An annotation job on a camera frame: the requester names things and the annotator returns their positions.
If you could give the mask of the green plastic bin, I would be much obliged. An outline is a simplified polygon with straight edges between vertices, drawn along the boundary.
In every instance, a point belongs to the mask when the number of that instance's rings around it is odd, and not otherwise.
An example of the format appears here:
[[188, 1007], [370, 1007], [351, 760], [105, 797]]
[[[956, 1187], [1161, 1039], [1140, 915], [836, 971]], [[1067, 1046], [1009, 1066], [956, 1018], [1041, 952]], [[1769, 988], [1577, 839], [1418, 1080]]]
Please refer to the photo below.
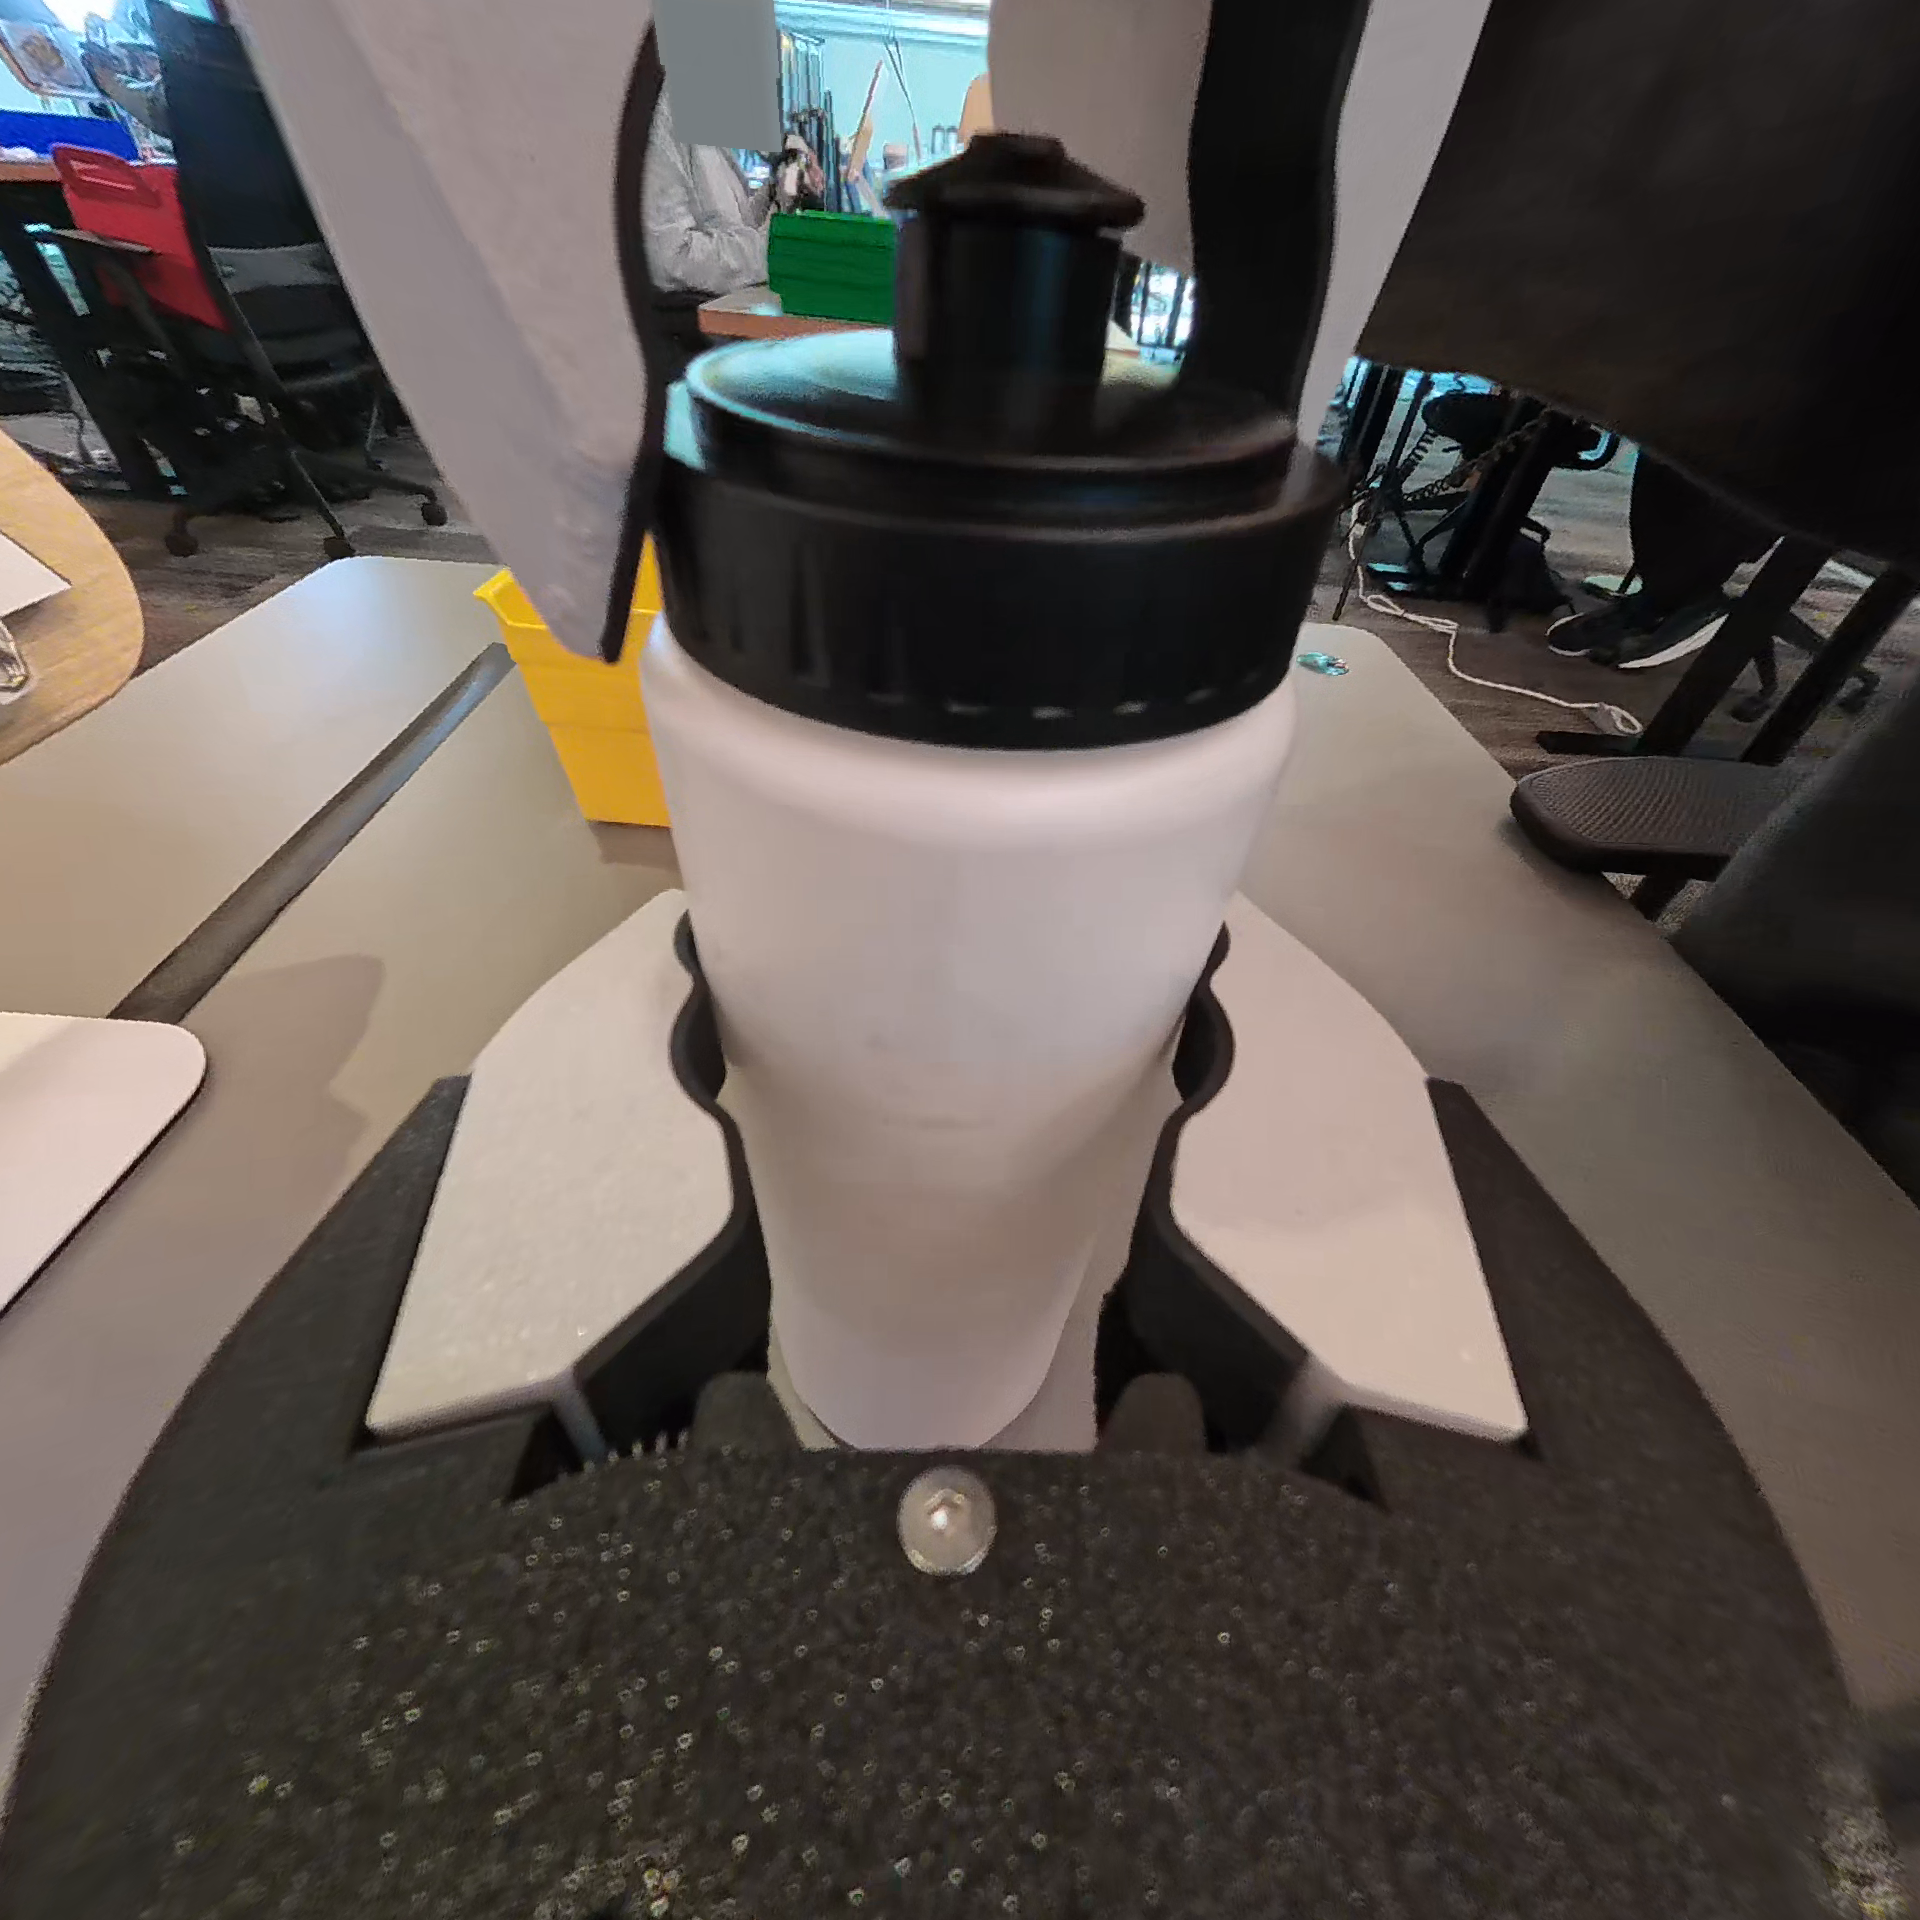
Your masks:
[[788, 318], [888, 330], [896, 239], [899, 226], [884, 218], [779, 211], [767, 235], [767, 284]]

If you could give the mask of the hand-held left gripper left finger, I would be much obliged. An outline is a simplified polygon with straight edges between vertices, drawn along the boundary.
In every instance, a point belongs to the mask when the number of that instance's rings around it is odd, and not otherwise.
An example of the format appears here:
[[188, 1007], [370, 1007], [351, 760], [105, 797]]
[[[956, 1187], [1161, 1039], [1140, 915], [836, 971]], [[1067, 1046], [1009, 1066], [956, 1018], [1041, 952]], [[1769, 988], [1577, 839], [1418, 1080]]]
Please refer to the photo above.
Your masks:
[[771, 1325], [771, 1270], [684, 893], [542, 984], [465, 1080], [369, 1431], [512, 1413], [580, 1459], [691, 1422]]

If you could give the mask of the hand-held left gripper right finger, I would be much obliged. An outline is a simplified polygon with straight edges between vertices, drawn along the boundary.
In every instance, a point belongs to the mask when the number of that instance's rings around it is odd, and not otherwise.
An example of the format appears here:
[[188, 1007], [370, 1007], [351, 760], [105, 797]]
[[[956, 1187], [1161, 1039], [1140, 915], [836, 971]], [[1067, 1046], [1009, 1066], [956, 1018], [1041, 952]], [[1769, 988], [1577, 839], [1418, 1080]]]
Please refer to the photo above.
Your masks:
[[1371, 1413], [1530, 1431], [1433, 1080], [1375, 1003], [1230, 901], [1171, 1059], [1118, 1314], [1217, 1451]]

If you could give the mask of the black bottle lid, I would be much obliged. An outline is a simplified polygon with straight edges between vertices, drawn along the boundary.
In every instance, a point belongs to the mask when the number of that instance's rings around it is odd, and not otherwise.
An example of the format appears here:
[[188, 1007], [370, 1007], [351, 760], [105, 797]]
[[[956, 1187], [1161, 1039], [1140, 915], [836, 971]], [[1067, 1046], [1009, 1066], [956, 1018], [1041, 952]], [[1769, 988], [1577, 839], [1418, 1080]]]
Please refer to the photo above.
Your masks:
[[682, 651], [812, 723], [970, 749], [1259, 706], [1344, 486], [1248, 391], [1107, 371], [1140, 199], [1009, 132], [889, 202], [892, 331], [716, 348], [671, 396], [657, 554]]

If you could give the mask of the yellow plastic bin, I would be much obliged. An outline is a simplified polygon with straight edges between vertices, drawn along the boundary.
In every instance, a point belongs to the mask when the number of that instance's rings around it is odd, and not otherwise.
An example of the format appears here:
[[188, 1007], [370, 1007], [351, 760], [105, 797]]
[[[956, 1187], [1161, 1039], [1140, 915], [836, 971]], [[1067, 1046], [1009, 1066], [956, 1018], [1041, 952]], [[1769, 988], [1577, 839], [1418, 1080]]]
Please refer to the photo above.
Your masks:
[[643, 549], [630, 635], [612, 662], [563, 646], [508, 570], [476, 599], [496, 618], [580, 813], [595, 826], [671, 827], [640, 695], [643, 644], [663, 608], [657, 546]]

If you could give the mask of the black mesh office chair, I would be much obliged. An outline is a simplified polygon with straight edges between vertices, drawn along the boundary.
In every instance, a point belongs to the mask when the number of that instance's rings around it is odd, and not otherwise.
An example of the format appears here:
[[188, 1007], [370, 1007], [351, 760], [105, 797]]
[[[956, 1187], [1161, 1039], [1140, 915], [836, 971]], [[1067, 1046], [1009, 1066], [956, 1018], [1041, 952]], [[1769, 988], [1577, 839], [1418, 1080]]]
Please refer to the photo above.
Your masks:
[[1572, 874], [1703, 882], [1684, 962], [1839, 1111], [1916, 1112], [1916, 679], [1807, 774], [1577, 759], [1521, 780], [1511, 815]]

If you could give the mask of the red office chair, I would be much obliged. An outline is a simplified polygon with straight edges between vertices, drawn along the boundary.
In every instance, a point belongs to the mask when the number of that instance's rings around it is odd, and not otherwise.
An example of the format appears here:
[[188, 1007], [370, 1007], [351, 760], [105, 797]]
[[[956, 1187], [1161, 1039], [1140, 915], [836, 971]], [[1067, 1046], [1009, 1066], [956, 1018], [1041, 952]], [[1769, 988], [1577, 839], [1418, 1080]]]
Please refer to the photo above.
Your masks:
[[74, 228], [108, 243], [158, 310], [231, 331], [190, 238], [172, 160], [128, 160], [71, 139], [58, 141], [50, 160]]

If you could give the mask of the wooden table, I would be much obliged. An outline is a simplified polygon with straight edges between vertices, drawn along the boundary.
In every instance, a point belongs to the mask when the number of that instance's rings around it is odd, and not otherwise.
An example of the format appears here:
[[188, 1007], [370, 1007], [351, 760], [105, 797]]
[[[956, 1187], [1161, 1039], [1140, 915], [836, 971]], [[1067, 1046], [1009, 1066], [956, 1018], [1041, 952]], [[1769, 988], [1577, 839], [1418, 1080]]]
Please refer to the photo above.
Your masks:
[[695, 320], [702, 338], [712, 343], [786, 341], [835, 331], [889, 331], [884, 322], [835, 320], [788, 312], [771, 285], [755, 285], [731, 295], [706, 300], [698, 306]]

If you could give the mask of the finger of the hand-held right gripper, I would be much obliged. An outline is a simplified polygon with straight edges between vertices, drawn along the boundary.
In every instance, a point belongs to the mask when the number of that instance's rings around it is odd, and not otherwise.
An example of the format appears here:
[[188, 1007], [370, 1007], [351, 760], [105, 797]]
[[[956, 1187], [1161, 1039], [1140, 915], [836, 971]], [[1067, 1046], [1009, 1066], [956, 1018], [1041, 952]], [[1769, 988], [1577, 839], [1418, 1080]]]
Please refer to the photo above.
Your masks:
[[1488, 3], [1214, 3], [1190, 132], [1187, 368], [1318, 439], [1448, 139]]
[[640, 312], [657, 4], [234, 13], [428, 451], [546, 629], [616, 658], [666, 422]]

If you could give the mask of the white plastic bottle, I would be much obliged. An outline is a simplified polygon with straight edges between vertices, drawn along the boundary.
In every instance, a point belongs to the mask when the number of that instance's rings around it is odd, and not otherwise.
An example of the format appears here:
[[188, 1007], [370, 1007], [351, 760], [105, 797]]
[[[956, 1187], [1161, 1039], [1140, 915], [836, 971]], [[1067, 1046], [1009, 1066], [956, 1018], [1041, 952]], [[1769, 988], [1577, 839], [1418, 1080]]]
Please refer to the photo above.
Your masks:
[[759, 701], [663, 614], [640, 691], [786, 1376], [854, 1450], [983, 1450], [1120, 1274], [1298, 696], [951, 749]]

